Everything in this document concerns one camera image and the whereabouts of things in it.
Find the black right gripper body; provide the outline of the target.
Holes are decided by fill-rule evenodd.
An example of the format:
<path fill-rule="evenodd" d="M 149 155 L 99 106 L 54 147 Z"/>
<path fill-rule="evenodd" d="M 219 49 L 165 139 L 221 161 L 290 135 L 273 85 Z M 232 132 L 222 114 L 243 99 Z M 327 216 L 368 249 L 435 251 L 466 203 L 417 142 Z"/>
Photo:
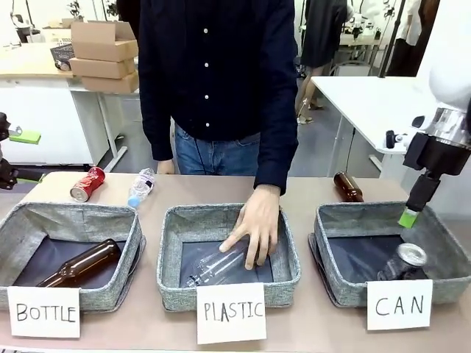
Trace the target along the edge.
<path fill-rule="evenodd" d="M 403 165 L 416 171 L 425 169 L 439 179 L 443 174 L 458 176 L 470 155 L 471 149 L 443 143 L 419 132 L 408 145 Z"/>

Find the clear plastic bottle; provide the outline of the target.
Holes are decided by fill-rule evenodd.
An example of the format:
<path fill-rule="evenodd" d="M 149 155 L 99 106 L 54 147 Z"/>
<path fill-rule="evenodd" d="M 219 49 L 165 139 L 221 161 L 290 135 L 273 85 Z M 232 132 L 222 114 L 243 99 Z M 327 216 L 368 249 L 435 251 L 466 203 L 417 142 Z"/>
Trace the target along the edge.
<path fill-rule="evenodd" d="M 270 259 L 262 266 L 245 269 L 249 239 L 243 238 L 227 252 L 220 252 L 219 241 L 183 244 L 180 287 L 229 285 L 273 281 Z"/>

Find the grey fabric basket bottle label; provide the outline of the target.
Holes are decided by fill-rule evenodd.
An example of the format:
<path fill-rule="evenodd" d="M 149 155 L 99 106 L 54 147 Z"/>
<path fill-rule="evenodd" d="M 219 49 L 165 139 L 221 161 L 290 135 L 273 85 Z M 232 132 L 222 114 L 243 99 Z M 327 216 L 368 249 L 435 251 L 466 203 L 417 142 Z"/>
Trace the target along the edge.
<path fill-rule="evenodd" d="M 0 221 L 0 311 L 8 309 L 7 288 L 45 237 L 71 245 L 108 238 L 120 243 L 121 258 L 111 277 L 97 288 L 81 288 L 79 300 L 84 313 L 111 313 L 121 306 L 146 245 L 136 211 L 100 204 L 21 202 Z"/>

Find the red soda can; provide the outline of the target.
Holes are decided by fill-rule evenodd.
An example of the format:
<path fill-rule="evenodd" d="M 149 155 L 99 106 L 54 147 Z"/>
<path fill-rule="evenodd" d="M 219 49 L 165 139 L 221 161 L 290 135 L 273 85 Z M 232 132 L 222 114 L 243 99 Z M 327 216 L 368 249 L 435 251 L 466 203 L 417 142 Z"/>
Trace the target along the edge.
<path fill-rule="evenodd" d="M 105 180 L 105 172 L 100 167 L 92 167 L 70 190 L 71 197 L 78 202 L 87 202 L 92 193 Z"/>

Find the black soda can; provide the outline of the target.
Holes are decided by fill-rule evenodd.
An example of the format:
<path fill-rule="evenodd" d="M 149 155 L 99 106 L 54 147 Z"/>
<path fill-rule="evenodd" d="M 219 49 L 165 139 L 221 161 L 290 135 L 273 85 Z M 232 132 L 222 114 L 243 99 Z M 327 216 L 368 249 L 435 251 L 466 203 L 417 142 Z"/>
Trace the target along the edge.
<path fill-rule="evenodd" d="M 413 243 L 401 243 L 377 273 L 383 281 L 415 279 L 428 261 L 426 252 Z"/>

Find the grey fabric basket can label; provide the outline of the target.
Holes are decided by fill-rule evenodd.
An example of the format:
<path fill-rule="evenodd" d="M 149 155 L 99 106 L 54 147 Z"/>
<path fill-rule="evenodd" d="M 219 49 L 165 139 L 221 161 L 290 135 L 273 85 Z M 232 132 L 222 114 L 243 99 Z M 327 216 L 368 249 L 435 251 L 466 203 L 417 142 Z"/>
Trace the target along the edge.
<path fill-rule="evenodd" d="M 401 243 L 413 243 L 428 261 L 415 279 L 433 281 L 434 304 L 459 300 L 471 286 L 471 256 L 438 215 L 426 207 L 412 228 L 398 224 L 402 202 L 323 204 L 316 211 L 311 252 L 327 293 L 338 307 L 366 306 L 367 283 Z"/>

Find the grey fabric basket plastic label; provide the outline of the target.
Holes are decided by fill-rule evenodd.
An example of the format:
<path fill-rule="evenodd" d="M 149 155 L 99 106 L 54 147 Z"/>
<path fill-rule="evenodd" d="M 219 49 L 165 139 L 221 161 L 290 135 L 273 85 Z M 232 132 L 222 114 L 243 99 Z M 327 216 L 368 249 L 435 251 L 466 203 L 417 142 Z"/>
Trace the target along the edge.
<path fill-rule="evenodd" d="M 200 259 L 217 252 L 235 226 L 241 203 L 175 206 L 166 211 L 157 258 L 157 286 L 169 312 L 196 310 L 196 289 L 187 288 Z M 288 307 L 301 277 L 294 236 L 284 212 L 279 213 L 276 251 L 265 265 L 244 270 L 244 258 L 230 269 L 227 283 L 263 282 L 267 307 Z"/>

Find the brown glass bottle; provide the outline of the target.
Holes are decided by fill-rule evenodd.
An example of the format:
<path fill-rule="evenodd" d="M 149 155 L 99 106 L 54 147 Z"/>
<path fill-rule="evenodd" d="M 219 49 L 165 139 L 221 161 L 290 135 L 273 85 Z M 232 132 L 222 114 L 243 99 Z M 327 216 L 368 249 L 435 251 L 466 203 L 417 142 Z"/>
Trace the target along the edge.
<path fill-rule="evenodd" d="M 333 177 L 336 191 L 343 202 L 364 202 L 361 189 L 346 172 L 340 171 Z"/>
<path fill-rule="evenodd" d="M 121 249 L 113 239 L 107 239 L 65 261 L 53 274 L 37 284 L 40 288 L 80 288 L 89 280 L 116 265 Z"/>

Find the blue-capped plastic water bottle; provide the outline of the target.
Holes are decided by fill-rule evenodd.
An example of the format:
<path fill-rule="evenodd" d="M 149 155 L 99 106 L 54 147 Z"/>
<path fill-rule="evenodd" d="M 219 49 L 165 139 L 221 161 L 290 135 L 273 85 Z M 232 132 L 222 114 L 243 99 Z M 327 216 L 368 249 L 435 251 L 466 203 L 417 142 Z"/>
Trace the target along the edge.
<path fill-rule="evenodd" d="M 151 168 L 141 170 L 130 188 L 127 205 L 137 209 L 143 200 L 151 193 L 154 184 L 154 170 Z"/>

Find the open cardboard box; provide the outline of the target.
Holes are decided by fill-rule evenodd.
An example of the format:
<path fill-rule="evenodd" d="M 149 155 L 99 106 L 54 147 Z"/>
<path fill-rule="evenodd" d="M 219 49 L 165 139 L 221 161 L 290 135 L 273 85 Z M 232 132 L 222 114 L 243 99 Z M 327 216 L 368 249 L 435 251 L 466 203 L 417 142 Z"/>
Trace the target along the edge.
<path fill-rule="evenodd" d="M 138 43 L 128 22 L 73 22 L 71 42 L 78 59 L 117 63 L 138 56 Z"/>

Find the black tripod stand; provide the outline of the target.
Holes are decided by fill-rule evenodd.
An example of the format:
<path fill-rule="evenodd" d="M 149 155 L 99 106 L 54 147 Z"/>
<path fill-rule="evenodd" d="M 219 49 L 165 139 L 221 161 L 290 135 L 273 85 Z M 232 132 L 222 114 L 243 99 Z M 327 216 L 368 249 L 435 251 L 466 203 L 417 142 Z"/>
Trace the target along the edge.
<path fill-rule="evenodd" d="M 382 61 L 382 64 L 381 64 L 381 67 L 380 67 L 380 70 L 379 70 L 379 73 L 378 73 L 378 78 L 385 78 L 386 77 L 386 70 L 388 68 L 390 57 L 392 55 L 392 50 L 394 48 L 394 43 L 395 43 L 395 40 L 396 40 L 398 27 L 400 26 L 400 21 L 401 21 L 401 18 L 402 18 L 405 2 L 406 2 L 406 0 L 400 0 L 400 6 L 399 6 L 399 8 L 397 10 L 397 13 L 396 13 L 394 27 L 393 27 L 393 30 L 392 30 L 392 33 L 391 33 L 390 41 L 389 41 L 389 44 L 386 47 L 386 50 L 383 54 L 383 61 Z"/>

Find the white paper sign BOTTLE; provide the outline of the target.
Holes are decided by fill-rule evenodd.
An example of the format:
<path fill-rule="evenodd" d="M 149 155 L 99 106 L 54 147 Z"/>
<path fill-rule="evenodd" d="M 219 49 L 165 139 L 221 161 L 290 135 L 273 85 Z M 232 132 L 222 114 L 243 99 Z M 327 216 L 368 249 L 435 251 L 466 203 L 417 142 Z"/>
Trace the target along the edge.
<path fill-rule="evenodd" d="M 78 288 L 15 287 L 7 289 L 13 336 L 79 338 Z"/>

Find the background workbench with equipment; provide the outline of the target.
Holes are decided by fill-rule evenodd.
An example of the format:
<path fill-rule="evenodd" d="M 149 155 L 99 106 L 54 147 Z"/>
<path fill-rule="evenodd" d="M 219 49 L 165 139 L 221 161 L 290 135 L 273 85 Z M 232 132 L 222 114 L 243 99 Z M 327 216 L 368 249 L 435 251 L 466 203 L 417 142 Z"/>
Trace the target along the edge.
<path fill-rule="evenodd" d="M 355 13 L 344 24 L 339 49 L 328 71 L 329 76 L 371 76 L 378 72 L 386 45 L 389 19 L 382 15 L 367 18 Z"/>

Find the background person black dress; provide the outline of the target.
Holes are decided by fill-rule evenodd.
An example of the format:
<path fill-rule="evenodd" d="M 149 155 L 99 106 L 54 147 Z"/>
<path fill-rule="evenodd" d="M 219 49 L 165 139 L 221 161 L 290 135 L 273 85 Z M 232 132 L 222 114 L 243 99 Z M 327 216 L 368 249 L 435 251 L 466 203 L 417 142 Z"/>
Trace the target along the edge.
<path fill-rule="evenodd" d="M 306 0 L 305 20 L 300 60 L 305 69 L 305 78 L 299 89 L 300 101 L 297 104 L 299 124 L 312 121 L 305 115 L 310 106 L 319 107 L 312 102 L 316 86 L 311 79 L 322 75 L 339 48 L 342 27 L 349 20 L 347 0 Z"/>

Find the white paper sign PLASTIC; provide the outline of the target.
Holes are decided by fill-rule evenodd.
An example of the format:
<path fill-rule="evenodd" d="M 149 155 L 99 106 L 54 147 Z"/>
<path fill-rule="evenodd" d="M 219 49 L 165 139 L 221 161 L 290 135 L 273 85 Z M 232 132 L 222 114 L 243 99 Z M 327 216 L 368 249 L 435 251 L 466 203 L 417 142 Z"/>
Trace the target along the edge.
<path fill-rule="evenodd" d="M 260 282 L 196 289 L 197 343 L 265 340 L 266 310 Z"/>

